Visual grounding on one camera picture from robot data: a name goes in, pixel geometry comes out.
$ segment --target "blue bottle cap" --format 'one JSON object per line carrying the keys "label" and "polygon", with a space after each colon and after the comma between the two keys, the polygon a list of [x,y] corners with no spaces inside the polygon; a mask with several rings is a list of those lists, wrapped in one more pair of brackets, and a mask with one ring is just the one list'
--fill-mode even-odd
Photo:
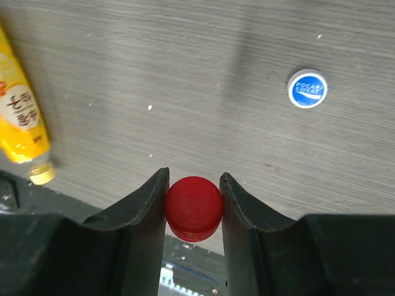
{"label": "blue bottle cap", "polygon": [[326,80],[316,70],[301,70],[294,74],[288,82],[289,98],[299,108],[307,109],[321,104],[327,92]]}

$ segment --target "yellow bottle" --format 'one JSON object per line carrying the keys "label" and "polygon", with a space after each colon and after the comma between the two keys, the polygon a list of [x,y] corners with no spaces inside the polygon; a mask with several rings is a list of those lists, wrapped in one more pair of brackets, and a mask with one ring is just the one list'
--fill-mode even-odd
{"label": "yellow bottle", "polygon": [[13,162],[27,166],[34,184],[42,185],[55,177],[43,117],[1,27],[0,146]]}

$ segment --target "red bottle cap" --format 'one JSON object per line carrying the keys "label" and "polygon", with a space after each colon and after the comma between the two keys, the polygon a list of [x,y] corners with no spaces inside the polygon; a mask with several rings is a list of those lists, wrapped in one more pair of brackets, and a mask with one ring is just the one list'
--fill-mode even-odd
{"label": "red bottle cap", "polygon": [[168,191],[165,214],[176,236],[187,242],[200,242],[217,230],[222,219],[221,192],[202,177],[186,177]]}

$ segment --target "bottle label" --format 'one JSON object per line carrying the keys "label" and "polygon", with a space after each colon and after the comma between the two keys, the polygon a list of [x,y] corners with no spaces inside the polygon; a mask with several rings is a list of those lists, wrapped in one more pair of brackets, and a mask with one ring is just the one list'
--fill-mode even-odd
{"label": "bottle label", "polygon": [[0,53],[0,81],[10,87],[12,84],[21,80],[22,78],[18,73],[18,68],[15,66],[14,61],[5,54]]}
{"label": "bottle label", "polygon": [[30,88],[18,84],[7,89],[0,81],[0,115],[22,130],[35,128],[40,120],[40,111]]}

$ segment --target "pocari sweat bottle cap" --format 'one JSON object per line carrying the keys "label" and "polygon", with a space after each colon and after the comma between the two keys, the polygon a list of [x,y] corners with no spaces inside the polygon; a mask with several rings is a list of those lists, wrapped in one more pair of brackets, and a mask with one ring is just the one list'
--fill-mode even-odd
{"label": "pocari sweat bottle cap", "polygon": [[288,82],[288,95],[299,108],[307,109],[322,103],[328,92],[328,85],[322,74],[305,69],[294,74]]}

